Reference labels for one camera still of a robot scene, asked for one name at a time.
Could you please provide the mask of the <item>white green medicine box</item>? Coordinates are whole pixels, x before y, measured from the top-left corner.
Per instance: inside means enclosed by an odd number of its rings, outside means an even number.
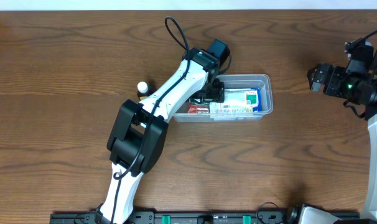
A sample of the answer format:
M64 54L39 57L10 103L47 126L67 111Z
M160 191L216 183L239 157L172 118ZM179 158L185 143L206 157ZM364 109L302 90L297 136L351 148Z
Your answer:
M257 108L261 105L259 90L257 89L226 89L223 102L230 106Z

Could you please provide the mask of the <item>red medicine packet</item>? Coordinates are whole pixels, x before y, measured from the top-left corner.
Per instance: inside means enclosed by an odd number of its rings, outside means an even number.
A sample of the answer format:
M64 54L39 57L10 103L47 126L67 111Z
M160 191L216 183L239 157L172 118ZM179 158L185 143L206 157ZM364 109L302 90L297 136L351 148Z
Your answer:
M201 113L209 113L210 109L208 106L200 106L200 105L189 105L187 113L190 114L201 114Z

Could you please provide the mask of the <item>blue white medicine box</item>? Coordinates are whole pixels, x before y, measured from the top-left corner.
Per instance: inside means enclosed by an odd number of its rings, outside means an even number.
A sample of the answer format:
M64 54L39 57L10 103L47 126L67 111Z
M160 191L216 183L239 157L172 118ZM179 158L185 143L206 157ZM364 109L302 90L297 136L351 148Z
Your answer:
M261 111L261 97L258 88L225 89L222 103L211 102L211 114L246 114Z

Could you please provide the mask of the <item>dark bottle white cap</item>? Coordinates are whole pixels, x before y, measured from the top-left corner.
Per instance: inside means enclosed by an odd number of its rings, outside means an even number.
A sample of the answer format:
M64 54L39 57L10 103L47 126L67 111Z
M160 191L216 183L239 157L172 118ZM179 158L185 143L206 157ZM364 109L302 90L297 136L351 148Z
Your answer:
M151 95L149 85L146 82L139 82L137 84L137 97L143 100Z

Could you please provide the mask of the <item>dark green square box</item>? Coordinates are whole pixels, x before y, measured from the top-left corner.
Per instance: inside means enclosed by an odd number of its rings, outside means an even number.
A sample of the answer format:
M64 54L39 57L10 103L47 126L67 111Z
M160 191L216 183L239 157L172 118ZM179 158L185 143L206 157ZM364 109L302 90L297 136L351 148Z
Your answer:
M197 99L197 98L190 98L189 102L190 102L190 105L194 105L194 106L209 106L209 103L202 102L201 99Z

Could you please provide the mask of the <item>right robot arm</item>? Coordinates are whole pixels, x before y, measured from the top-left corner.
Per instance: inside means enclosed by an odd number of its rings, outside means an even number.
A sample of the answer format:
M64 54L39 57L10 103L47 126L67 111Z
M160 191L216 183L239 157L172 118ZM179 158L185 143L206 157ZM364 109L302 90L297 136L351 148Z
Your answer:
M322 91L325 95L342 98L344 107L364 112L355 113L357 118L367 121L370 135L370 169L365 204L360 216L347 219L347 223L377 223L377 48L365 39L345 44L348 65L340 67L320 63L307 72L311 91Z

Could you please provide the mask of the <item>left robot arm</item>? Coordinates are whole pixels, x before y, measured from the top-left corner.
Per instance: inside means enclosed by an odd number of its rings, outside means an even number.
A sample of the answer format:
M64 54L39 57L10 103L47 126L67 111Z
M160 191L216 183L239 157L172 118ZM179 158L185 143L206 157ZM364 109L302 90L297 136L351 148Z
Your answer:
M129 218L142 176L162 153L170 119L193 94L211 88L230 60L228 47L192 48L157 91L138 103L126 100L121 105L107 142L112 178L96 223L124 223Z

